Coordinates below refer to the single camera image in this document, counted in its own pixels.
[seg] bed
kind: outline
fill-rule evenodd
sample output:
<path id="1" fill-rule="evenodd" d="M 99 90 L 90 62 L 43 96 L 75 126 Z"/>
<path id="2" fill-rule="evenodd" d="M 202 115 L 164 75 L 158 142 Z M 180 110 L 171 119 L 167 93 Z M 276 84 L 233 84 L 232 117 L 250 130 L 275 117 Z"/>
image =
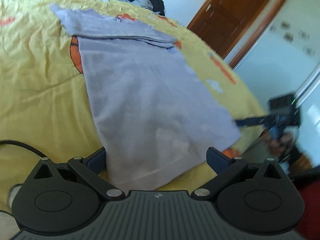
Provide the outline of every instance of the bed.
<path id="1" fill-rule="evenodd" d="M 101 148 L 93 124 L 84 77 L 74 41 L 49 10 L 93 8 L 110 16 L 125 15 L 178 38 L 187 63 L 212 96 L 233 118 L 263 115 L 252 93 L 231 68 L 194 33 L 178 22 L 117 0 L 0 0 L 0 139 L 37 148 L 55 163 L 87 157 Z M 233 145 L 243 152 L 261 127 L 241 128 Z M 16 146 L 0 148 L 0 210 L 9 212 L 8 196 L 22 184 L 39 157 Z M 100 174 L 107 178 L 106 172 Z M 191 169 L 160 190 L 192 191 L 216 176 L 206 164 Z"/>

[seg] hand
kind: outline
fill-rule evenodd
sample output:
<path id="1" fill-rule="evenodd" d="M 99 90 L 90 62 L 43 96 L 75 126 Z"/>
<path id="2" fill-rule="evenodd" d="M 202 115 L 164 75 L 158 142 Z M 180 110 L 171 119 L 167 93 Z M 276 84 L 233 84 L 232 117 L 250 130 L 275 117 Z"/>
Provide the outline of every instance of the hand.
<path id="1" fill-rule="evenodd" d="M 268 132 L 263 134 L 263 139 L 268 145 L 270 154 L 279 157 L 288 148 L 294 144 L 293 137 L 290 133 L 285 133 L 279 140 L 273 140 Z"/>

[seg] door frame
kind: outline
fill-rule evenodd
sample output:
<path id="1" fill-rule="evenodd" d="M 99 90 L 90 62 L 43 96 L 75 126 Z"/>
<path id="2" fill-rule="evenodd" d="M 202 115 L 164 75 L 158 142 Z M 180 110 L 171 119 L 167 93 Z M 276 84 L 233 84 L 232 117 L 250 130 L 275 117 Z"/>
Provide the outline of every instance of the door frame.
<path id="1" fill-rule="evenodd" d="M 199 11 L 196 13 L 196 15 L 193 17 L 191 22 L 188 24 L 187 28 L 191 30 L 193 25 L 196 23 L 196 21 L 199 19 L 200 15 L 204 13 L 209 6 L 210 2 L 212 0 L 206 0 L 202 7 L 199 9 Z M 244 46 L 240 49 L 240 51 L 236 54 L 236 56 L 231 60 L 230 67 L 234 68 L 238 62 L 244 57 L 244 55 L 248 52 L 248 50 L 252 47 L 252 45 L 256 42 L 256 40 L 260 37 L 262 32 L 267 28 L 269 23 L 273 20 L 273 18 L 276 16 L 280 8 L 282 7 L 283 3 L 286 0 L 278 0 L 276 4 L 273 6 L 273 9 L 267 14 L 267 16 L 263 19 L 263 21 L 260 23 L 258 28 L 254 31 L 254 33 L 251 35 L 249 40 L 244 44 Z M 231 47 L 228 49 L 228 53 L 231 51 L 231 49 L 236 45 L 236 43 L 241 39 L 241 37 L 245 34 L 247 29 L 250 27 L 250 24 L 239 34 L 239 36 L 236 38 L 235 42 L 232 43 Z"/>

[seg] red clothing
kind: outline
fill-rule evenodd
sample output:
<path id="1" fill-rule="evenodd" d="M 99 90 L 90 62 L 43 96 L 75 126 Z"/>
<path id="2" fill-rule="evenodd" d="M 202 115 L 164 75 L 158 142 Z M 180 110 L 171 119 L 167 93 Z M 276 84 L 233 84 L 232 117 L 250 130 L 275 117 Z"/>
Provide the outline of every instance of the red clothing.
<path id="1" fill-rule="evenodd" d="M 320 240 L 320 180 L 298 190 L 305 208 L 296 229 L 307 240 Z"/>

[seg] orange pattern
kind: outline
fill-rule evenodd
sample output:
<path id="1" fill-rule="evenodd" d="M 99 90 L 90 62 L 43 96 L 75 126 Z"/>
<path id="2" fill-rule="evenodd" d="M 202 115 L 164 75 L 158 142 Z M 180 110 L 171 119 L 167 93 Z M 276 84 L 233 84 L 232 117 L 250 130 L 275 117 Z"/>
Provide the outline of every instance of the orange pattern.
<path id="1" fill-rule="evenodd" d="M 237 82 L 233 79 L 233 77 L 230 75 L 230 73 L 225 70 L 225 68 L 223 67 L 223 65 L 220 63 L 220 61 L 218 61 L 214 56 L 210 56 L 210 59 L 214 62 L 214 64 L 220 68 L 220 70 L 222 71 L 222 73 L 230 80 L 230 82 L 232 84 L 236 84 Z"/>
<path id="2" fill-rule="evenodd" d="M 12 22 L 14 22 L 15 21 L 15 17 L 13 16 L 13 17 L 8 17 L 7 19 L 5 19 L 5 20 L 1 20 L 0 21 L 0 27 L 2 27 L 2 26 L 6 26 L 6 25 L 8 25 L 8 24 L 10 24 L 10 23 L 12 23 Z"/>
<path id="3" fill-rule="evenodd" d="M 75 65 L 76 69 L 83 74 L 82 64 L 81 64 L 81 55 L 79 52 L 79 43 L 76 36 L 73 36 L 70 44 L 70 57 Z"/>
<path id="4" fill-rule="evenodd" d="M 182 49 L 182 43 L 181 43 L 181 41 L 176 41 L 174 44 L 175 44 L 179 49 Z"/>
<path id="5" fill-rule="evenodd" d="M 173 24 L 172 22 L 170 22 L 167 17 L 164 17 L 164 16 L 159 15 L 159 18 L 165 20 L 165 21 L 166 21 L 167 23 L 169 23 L 171 26 L 177 27 L 175 24 Z"/>
<path id="6" fill-rule="evenodd" d="M 121 19 L 129 19 L 129 20 L 132 20 L 132 21 L 135 21 L 136 19 L 135 18 L 132 18 L 129 14 L 127 13 L 124 13 L 124 14 L 118 14 L 117 15 L 117 18 L 121 18 Z"/>
<path id="7" fill-rule="evenodd" d="M 222 153 L 231 159 L 233 157 L 240 156 L 239 152 L 235 149 L 232 149 L 232 148 L 228 148 L 228 149 L 224 150 Z"/>

